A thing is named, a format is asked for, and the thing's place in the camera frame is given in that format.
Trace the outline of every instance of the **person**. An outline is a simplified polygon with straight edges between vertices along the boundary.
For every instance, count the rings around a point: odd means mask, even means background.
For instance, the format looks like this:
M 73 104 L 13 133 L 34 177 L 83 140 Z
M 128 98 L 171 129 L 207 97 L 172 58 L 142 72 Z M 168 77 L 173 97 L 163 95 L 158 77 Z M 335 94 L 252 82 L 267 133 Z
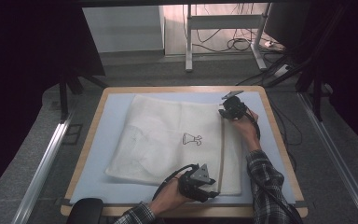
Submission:
M 253 116 L 255 120 L 258 119 L 258 115 L 252 110 L 248 110 L 247 113 Z M 246 160 L 248 162 L 248 173 L 252 179 L 255 210 L 254 223 L 295 223 L 286 210 L 293 212 L 294 208 L 288 205 L 281 192 L 284 177 L 275 170 L 266 153 L 261 149 L 254 125 L 246 116 L 232 120 L 231 123 L 240 132 L 249 150 Z M 278 200 L 281 205 L 272 200 L 271 196 L 268 196 L 256 182 L 268 189 L 273 195 L 272 197 Z M 139 203 L 125 212 L 122 217 L 116 220 L 115 224 L 151 223 L 160 214 L 189 202 L 192 202 L 192 200 L 179 192 L 178 179 L 173 178 L 154 201 L 149 204 Z

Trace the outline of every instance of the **table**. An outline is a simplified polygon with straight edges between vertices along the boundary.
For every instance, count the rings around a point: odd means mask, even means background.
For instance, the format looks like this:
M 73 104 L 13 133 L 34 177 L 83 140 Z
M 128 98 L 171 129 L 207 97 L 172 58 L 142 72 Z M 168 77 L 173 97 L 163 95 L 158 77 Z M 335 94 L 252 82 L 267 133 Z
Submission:
M 301 189 L 296 180 L 295 173 L 291 166 L 288 154 L 286 152 L 284 143 L 281 138 L 280 131 L 277 126 L 277 122 L 272 114 L 271 107 L 269 105 L 268 97 L 261 87 L 230 87 L 230 86 L 190 86 L 190 87 L 131 87 L 131 88 L 107 88 L 104 90 L 101 97 L 98 108 L 95 112 L 93 121 L 90 125 L 89 132 L 82 148 L 80 157 L 78 159 L 72 180 L 69 184 L 68 190 L 65 194 L 64 200 L 69 202 L 71 199 L 76 183 L 83 171 L 86 163 L 86 159 L 89 155 L 93 138 L 96 134 L 96 130 L 103 113 L 104 103 L 110 93 L 144 93 L 144 92 L 230 92 L 230 91 L 257 91 L 262 99 L 263 106 L 266 109 L 268 115 L 268 121 L 270 123 L 273 135 L 277 142 L 282 161 L 288 174 L 288 181 L 293 189 L 296 201 L 299 202 L 297 210 L 302 217 L 308 214 L 308 208 L 303 205 L 304 198 L 301 193 Z M 68 204 L 62 205 L 61 212 L 65 216 L 69 216 L 71 212 L 71 206 Z M 103 216 L 121 216 L 126 210 L 130 209 L 129 206 L 122 205 L 108 205 L 103 209 Z M 219 205 L 214 207 L 200 207 L 194 204 L 186 204 L 170 213 L 164 214 L 165 217 L 252 217 L 254 215 L 253 209 L 249 205 Z

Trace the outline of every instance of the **plaid shirt sleeve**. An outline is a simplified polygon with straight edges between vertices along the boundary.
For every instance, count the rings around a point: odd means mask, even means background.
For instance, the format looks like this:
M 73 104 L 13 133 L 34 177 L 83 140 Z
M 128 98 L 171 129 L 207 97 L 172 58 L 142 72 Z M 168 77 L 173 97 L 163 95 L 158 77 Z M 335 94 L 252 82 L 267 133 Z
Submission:
M 121 218 L 115 221 L 115 224 L 145 224 L 151 223 L 156 219 L 150 208 L 139 203 L 137 206 L 126 211 Z
M 284 177 L 272 166 L 266 153 L 262 150 L 250 152 L 246 156 L 249 171 L 284 205 L 281 189 Z M 258 223 L 291 223 L 291 219 L 260 187 L 252 181 L 252 194 L 254 197 L 255 224 Z

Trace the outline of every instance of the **gray carpet floor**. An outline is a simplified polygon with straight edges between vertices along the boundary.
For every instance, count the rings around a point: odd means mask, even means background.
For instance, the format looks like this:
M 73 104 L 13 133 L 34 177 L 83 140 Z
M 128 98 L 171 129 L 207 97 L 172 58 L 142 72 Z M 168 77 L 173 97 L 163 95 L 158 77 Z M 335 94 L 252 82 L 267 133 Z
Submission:
M 253 56 L 248 54 L 195 57 L 192 73 L 186 73 L 183 57 L 167 58 L 158 53 L 103 54 L 102 61 L 106 77 L 99 79 L 112 87 L 230 86 L 259 73 Z M 260 78 L 252 79 L 243 85 L 250 85 L 258 80 Z M 66 217 L 60 213 L 61 202 L 103 92 L 85 79 L 81 79 L 81 82 L 83 93 L 69 94 L 70 100 L 78 100 L 76 112 L 28 223 L 65 223 Z M 276 120 L 282 136 L 287 137 L 288 151 L 293 154 L 296 176 L 309 208 L 304 222 L 358 223 L 358 209 L 300 103 L 294 88 L 295 83 L 296 77 L 292 77 L 275 88 L 267 89 L 267 92 L 276 108 Z M 0 223 L 9 223 L 13 219 L 60 121 L 57 86 L 45 92 L 43 102 L 32 130 L 0 179 Z M 322 100 L 322 116 L 326 129 L 358 181 L 358 136 L 328 103 L 327 97 Z M 101 223 L 111 221 L 112 218 L 103 218 Z M 251 221 L 218 218 L 186 220 L 186 223 Z M 167 222 L 185 221 L 170 219 Z

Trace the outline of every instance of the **hand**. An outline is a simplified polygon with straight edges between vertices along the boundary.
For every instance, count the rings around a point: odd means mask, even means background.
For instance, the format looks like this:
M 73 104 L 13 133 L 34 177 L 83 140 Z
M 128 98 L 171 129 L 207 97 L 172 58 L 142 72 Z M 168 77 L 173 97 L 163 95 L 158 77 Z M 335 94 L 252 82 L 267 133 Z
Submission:
M 179 180 L 177 177 L 173 178 L 162 189 L 156 199 L 149 204 L 149 208 L 155 216 L 158 216 L 163 212 L 171 211 L 183 203 L 194 202 L 192 199 L 183 196 L 179 192 L 178 185 Z
M 255 112 L 250 109 L 248 109 L 246 112 L 251 117 L 255 118 L 255 121 L 258 120 L 258 115 Z M 246 116 L 243 116 L 241 119 L 234 119 L 231 121 L 231 123 L 241 133 L 243 139 L 248 145 L 249 151 L 261 149 L 260 141 L 257 138 L 255 126 L 248 118 L 246 118 Z

